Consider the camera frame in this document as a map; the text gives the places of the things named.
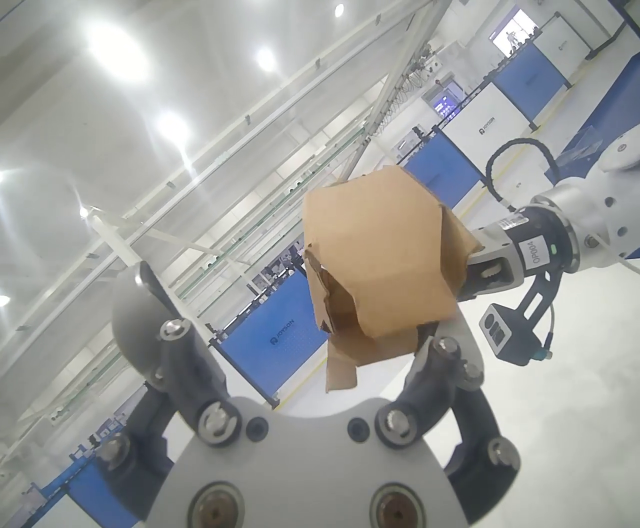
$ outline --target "cardboard flap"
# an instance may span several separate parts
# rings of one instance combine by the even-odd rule
[[[320,265],[320,262],[310,248],[305,250],[304,260],[307,281],[309,282],[309,291],[314,304],[316,324],[320,330],[334,332],[333,321],[331,320],[328,309],[329,290],[323,281],[322,265]]]
[[[354,388],[358,385],[358,374],[356,364],[350,357],[336,350],[329,337],[326,357],[326,385],[327,392],[331,390],[341,390]]]
[[[363,367],[407,354],[418,348],[416,328],[372,339],[357,326],[329,337],[326,390],[353,388],[357,385],[356,367]]]

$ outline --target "black cable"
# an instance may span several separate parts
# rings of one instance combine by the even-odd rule
[[[491,194],[491,196],[493,196],[499,203],[505,205],[507,209],[509,209],[509,212],[516,212],[516,208],[513,207],[507,200],[502,198],[498,194],[498,191],[495,190],[492,175],[493,165],[495,164],[496,160],[514,145],[533,145],[534,147],[536,147],[540,152],[542,152],[542,155],[547,160],[549,168],[551,169],[551,172],[553,173],[556,180],[554,183],[558,183],[561,179],[560,167],[558,167],[558,164],[556,163],[553,154],[551,154],[551,151],[544,143],[542,143],[542,141],[535,140],[534,138],[517,138],[515,140],[508,141],[498,150],[496,150],[489,158],[489,161],[487,161],[486,163],[486,176],[481,179],[481,181],[486,186],[489,194]]]

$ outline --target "black metal frame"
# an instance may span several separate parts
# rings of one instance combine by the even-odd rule
[[[640,38],[640,26],[625,9],[625,5],[627,5],[628,2],[625,2],[624,0],[609,0],[609,3],[619,13],[619,15],[631,28],[631,30],[637,35],[637,37]]]

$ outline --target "person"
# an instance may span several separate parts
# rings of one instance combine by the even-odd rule
[[[511,53],[515,53],[520,47],[520,41],[518,41],[516,32],[510,31],[509,33],[507,33],[507,40],[509,41],[509,44],[511,44]]]

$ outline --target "label sticker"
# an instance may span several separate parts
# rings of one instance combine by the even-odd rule
[[[513,227],[527,223],[528,221],[529,219],[526,216],[522,216],[521,214],[512,214],[507,218],[499,220],[498,225],[502,227],[504,231],[506,231],[508,229],[512,229]]]
[[[547,243],[542,235],[521,242],[520,251],[522,252],[525,268],[527,269],[546,266],[551,262],[549,258],[549,248],[547,248]]]

